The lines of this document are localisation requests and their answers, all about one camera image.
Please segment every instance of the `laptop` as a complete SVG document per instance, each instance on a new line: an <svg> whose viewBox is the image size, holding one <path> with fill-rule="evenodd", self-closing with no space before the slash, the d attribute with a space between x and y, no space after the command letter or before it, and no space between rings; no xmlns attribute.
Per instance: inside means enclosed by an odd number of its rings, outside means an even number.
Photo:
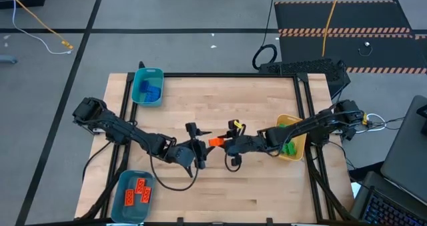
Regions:
<svg viewBox="0 0 427 226"><path fill-rule="evenodd" d="M384 177L369 172L351 214L373 224L427 226L426 118L417 110L427 98L415 96L381 167Z"/></svg>

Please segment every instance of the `orange object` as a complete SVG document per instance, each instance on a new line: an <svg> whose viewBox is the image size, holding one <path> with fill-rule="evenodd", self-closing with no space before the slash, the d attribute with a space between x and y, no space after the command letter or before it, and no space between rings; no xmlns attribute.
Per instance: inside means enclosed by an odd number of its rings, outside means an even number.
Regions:
<svg viewBox="0 0 427 226"><path fill-rule="evenodd" d="M148 203L150 194L151 194L151 187L144 187L144 193L142 194L142 197L141 197L141 203Z"/></svg>
<svg viewBox="0 0 427 226"><path fill-rule="evenodd" d="M126 189L125 206L133 206L133 189Z"/></svg>
<svg viewBox="0 0 427 226"><path fill-rule="evenodd" d="M209 146L222 146L223 144L224 144L224 139L222 138L209 139Z"/></svg>
<svg viewBox="0 0 427 226"><path fill-rule="evenodd" d="M144 190L144 186L145 186L145 179L138 178L135 186L135 194L142 194L142 191Z"/></svg>

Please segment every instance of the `yellow cable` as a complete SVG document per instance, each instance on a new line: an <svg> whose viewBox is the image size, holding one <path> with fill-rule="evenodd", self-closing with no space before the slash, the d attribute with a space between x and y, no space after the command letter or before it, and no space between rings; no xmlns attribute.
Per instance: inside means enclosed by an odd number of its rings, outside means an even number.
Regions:
<svg viewBox="0 0 427 226"><path fill-rule="evenodd" d="M326 23L325 33L323 34L322 57L325 56L326 36L328 35L329 23L331 22L332 14L334 14L334 9L337 1L338 0L334 0L334 4L332 5L331 12L329 13L328 22Z"/></svg>
<svg viewBox="0 0 427 226"><path fill-rule="evenodd" d="M68 41L67 40L65 40L62 36L60 36L60 34L58 34L57 32L55 32L54 30L52 30L51 28L49 28L46 24L44 24L44 22L42 22L42 20L40 20L33 12L31 12L28 8L26 8L26 6L24 6L24 4L22 4L21 2L20 2L20 0L15 0L16 2L18 2L18 4L22 7L22 8L24 8L31 16L33 16L36 20L38 20L38 22L44 27L44 28L46 28L47 30L49 30L50 32L52 32L54 35L56 35L56 36L58 36L61 40L62 40L62 44L64 45L64 46L66 46L67 48L69 48L69 49L73 49L74 47L70 44L70 43L68 43Z"/></svg>

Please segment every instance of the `red block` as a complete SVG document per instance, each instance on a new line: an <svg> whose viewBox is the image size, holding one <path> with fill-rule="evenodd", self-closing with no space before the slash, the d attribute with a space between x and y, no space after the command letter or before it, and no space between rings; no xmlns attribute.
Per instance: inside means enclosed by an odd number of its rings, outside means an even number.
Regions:
<svg viewBox="0 0 427 226"><path fill-rule="evenodd" d="M142 194L142 192L144 190L144 186L145 186L145 179L144 178L138 178L138 180L136 181L136 186L135 186L135 194Z"/></svg>
<svg viewBox="0 0 427 226"><path fill-rule="evenodd" d="M144 187L144 192L141 197L141 203L148 203L151 195L151 187Z"/></svg>
<svg viewBox="0 0 427 226"><path fill-rule="evenodd" d="M133 189L126 189L125 192L125 206L133 206Z"/></svg>

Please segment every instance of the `yellow bin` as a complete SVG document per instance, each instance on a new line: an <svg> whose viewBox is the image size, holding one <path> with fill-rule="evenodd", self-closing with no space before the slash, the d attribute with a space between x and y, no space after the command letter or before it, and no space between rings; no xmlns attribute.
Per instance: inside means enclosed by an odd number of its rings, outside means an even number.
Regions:
<svg viewBox="0 0 427 226"><path fill-rule="evenodd" d="M291 116L291 115L279 115L278 122L276 123L276 126L282 125L293 125L296 122L301 121L300 118ZM291 139L292 142L294 142L296 154L295 155L286 155L286 154L280 154L279 158L290 160L290 161L299 161L301 160L302 156L304 155L304 145L306 144L306 136L307 134L300 135L298 137L294 137Z"/></svg>

